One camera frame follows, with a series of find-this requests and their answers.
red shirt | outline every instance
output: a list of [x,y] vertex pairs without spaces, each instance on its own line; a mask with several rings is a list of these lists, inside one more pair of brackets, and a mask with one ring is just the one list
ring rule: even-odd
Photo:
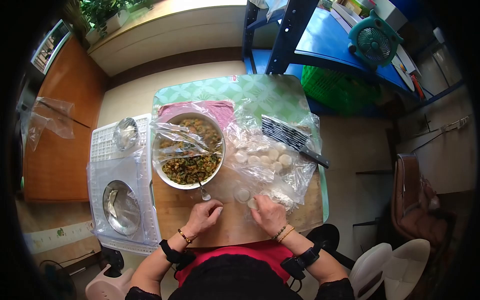
[[267,262],[272,268],[272,270],[274,270],[275,273],[277,273],[277,275],[283,279],[284,283],[286,283],[287,280],[290,278],[290,274],[288,274],[284,269],[282,269],[280,263],[284,259],[292,257],[293,253],[288,250],[284,245],[279,244],[274,240],[264,240],[256,243],[222,247],[213,251],[210,249],[202,250],[201,248],[192,249],[192,251],[193,253],[195,253],[197,258],[191,264],[186,266],[185,269],[177,271],[175,273],[175,279],[178,280],[179,287],[181,287],[181,285],[183,284],[183,282],[193,268],[203,263],[210,257],[220,256],[222,254],[248,255],[249,257],[253,257],[255,259]]

beaded bracelet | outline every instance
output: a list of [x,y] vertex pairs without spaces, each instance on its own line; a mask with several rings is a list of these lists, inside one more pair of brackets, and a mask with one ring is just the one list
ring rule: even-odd
[[181,236],[183,236],[183,238],[187,241],[187,243],[189,243],[189,244],[193,243],[193,241],[191,241],[189,238],[187,238],[180,229],[179,229],[179,234],[181,234]]
[[282,233],[282,231],[285,230],[287,225],[288,225],[288,222],[285,224],[285,226],[282,227],[282,229],[280,229],[280,231],[274,237],[272,237],[272,240],[276,240],[278,238],[278,236],[280,235],[280,233]]
[[294,229],[295,229],[295,227],[292,227],[292,228],[290,228],[290,230],[289,230],[289,231],[287,231],[287,233],[286,233],[286,234],[284,234],[284,235],[283,235],[283,237],[282,237],[281,239],[279,239],[279,240],[278,240],[278,242],[280,243],[280,242],[281,242],[281,241],[282,241],[282,240],[283,240],[283,239],[284,239],[284,238],[287,236],[287,234],[289,234],[289,233],[290,233],[292,230],[294,230]]

green tablecloth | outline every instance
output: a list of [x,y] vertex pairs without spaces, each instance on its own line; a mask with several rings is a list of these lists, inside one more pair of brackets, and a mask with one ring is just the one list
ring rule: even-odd
[[[297,77],[250,74],[205,79],[162,88],[155,93],[153,99],[152,119],[157,117],[158,109],[168,103],[230,100],[235,107],[242,104],[246,98],[253,100],[249,108],[258,119],[265,114],[296,124],[310,113],[307,98]],[[313,131],[313,141],[315,148],[321,149],[321,139],[316,131]],[[324,168],[318,168],[325,222],[328,218],[327,184]]]

wooden door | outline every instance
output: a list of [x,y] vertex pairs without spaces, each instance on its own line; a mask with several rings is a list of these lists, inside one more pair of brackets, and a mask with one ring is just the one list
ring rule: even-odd
[[88,201],[86,166],[91,129],[72,122],[74,139],[44,129],[35,151],[25,146],[26,201]]
[[38,96],[73,103],[72,118],[94,129],[107,78],[78,40],[71,36],[52,62]]

black lace sleeve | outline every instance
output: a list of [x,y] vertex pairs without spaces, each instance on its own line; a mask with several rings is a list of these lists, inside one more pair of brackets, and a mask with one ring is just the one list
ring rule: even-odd
[[162,297],[150,294],[138,287],[132,287],[125,296],[125,300],[161,300]]
[[315,300],[354,300],[352,285],[348,278],[325,282],[318,288]]

